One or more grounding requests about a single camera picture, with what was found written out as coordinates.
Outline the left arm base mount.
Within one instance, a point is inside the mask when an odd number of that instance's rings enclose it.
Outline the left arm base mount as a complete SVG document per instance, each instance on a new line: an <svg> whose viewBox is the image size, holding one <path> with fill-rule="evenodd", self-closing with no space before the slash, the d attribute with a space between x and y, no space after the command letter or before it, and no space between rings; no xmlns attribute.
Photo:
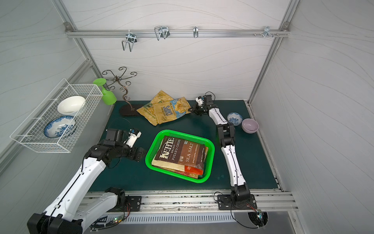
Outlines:
<svg viewBox="0 0 374 234"><path fill-rule="evenodd" d="M125 212L139 212L141 201L141 196L118 196L117 207Z"/></svg>

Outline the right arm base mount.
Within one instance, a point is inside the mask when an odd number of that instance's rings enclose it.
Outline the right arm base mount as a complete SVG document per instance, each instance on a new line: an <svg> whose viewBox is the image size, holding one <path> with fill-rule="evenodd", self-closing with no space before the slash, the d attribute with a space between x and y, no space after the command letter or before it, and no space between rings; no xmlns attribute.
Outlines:
<svg viewBox="0 0 374 234"><path fill-rule="evenodd" d="M216 192L213 199L218 204L219 210L234 211L234 210L257 210L257 203L253 194L245 201L233 202L231 195L224 195L221 192Z"/></svg>

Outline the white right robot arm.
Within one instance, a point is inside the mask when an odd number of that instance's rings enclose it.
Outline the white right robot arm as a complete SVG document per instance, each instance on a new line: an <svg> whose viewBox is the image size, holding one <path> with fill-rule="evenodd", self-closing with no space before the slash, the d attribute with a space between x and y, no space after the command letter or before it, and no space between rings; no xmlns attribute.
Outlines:
<svg viewBox="0 0 374 234"><path fill-rule="evenodd" d="M209 115L216 125L218 142L229 171L232 203L249 202L251 200L251 192L241 172L237 159L234 125L225 119L220 109L209 96L197 97L195 101L196 104L192 106L189 111L199 116L204 114Z"/></svg>

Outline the brown Kettle sea salt bag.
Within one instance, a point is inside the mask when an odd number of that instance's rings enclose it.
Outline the brown Kettle sea salt bag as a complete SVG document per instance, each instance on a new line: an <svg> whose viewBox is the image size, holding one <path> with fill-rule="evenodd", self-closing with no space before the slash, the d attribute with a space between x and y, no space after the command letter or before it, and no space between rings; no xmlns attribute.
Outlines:
<svg viewBox="0 0 374 234"><path fill-rule="evenodd" d="M185 140L182 138L166 136L164 137L157 154L152 160L152 166L156 167L168 167L168 166L178 166L178 160L185 148L191 152L192 147L199 144L190 140Z"/></svg>

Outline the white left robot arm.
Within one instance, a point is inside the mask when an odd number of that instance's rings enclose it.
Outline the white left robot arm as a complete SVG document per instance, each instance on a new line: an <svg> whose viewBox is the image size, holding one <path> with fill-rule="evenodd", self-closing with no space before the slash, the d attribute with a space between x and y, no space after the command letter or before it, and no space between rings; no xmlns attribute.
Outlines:
<svg viewBox="0 0 374 234"><path fill-rule="evenodd" d="M57 198L40 214L27 221L31 234L82 234L107 211L119 208L127 218L131 210L125 191L107 189L101 197L83 210L79 206L96 178L112 160L127 158L139 161L146 155L134 146L141 132L132 128L128 137L122 130L108 129L106 138L92 146L84 155L82 165Z"/></svg>

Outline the tan kettle cooked chips bag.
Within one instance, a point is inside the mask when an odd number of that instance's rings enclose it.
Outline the tan kettle cooked chips bag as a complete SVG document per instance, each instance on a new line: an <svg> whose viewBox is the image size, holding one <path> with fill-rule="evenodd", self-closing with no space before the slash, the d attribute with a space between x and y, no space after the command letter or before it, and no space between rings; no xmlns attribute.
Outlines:
<svg viewBox="0 0 374 234"><path fill-rule="evenodd" d="M208 147L204 145L192 147L191 152L184 148L179 157L178 166L168 166L164 170L198 179L204 173L207 152Z"/></svg>

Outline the red white chips bag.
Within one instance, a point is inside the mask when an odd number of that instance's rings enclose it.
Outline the red white chips bag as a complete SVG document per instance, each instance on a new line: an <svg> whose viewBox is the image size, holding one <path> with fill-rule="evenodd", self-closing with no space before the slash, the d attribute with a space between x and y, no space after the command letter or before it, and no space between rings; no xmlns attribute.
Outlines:
<svg viewBox="0 0 374 234"><path fill-rule="evenodd" d="M204 171L201 169L197 169L191 166L182 166L182 169L172 169L172 168L166 168L166 167L159 167L157 168L170 171L173 173L177 173L180 175L188 176L188 177L193 177L193 178L198 178L199 176L202 176Z"/></svg>

